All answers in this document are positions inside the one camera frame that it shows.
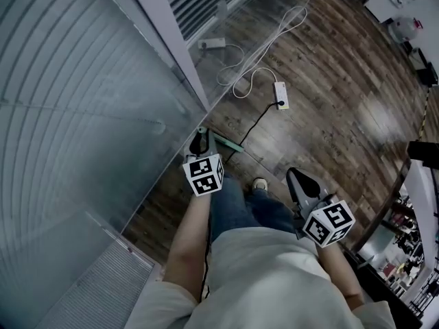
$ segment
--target jeans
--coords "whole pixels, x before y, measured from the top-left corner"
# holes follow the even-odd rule
[[[249,227],[294,233],[293,212],[263,189],[255,189],[244,198],[238,181],[226,173],[222,189],[212,195],[211,242],[227,230]]]

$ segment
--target shoe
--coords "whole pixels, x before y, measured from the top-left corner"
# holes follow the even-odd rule
[[[253,180],[252,191],[255,189],[263,189],[265,191],[268,191],[267,181],[263,178],[256,178],[255,180]]]

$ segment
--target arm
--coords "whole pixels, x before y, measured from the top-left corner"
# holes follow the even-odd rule
[[[193,196],[172,241],[163,281],[180,285],[198,300],[204,274],[204,253],[211,194]]]
[[[337,243],[324,248],[317,247],[317,253],[323,269],[331,277],[332,283],[340,290],[349,308],[355,310],[364,304],[358,279]]]

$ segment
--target person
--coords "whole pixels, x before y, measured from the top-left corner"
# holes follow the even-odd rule
[[[209,296],[200,301],[211,223]],[[127,329],[395,328],[387,302],[365,303],[336,244],[298,240],[292,211],[257,178],[244,198],[222,190],[192,197],[171,244],[162,282],[147,284]]]

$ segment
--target white t-shirt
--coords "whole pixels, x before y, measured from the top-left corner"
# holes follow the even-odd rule
[[[387,302],[349,309],[308,239],[242,228],[212,244],[211,293],[197,304],[182,287],[147,284],[126,329],[394,329]]]

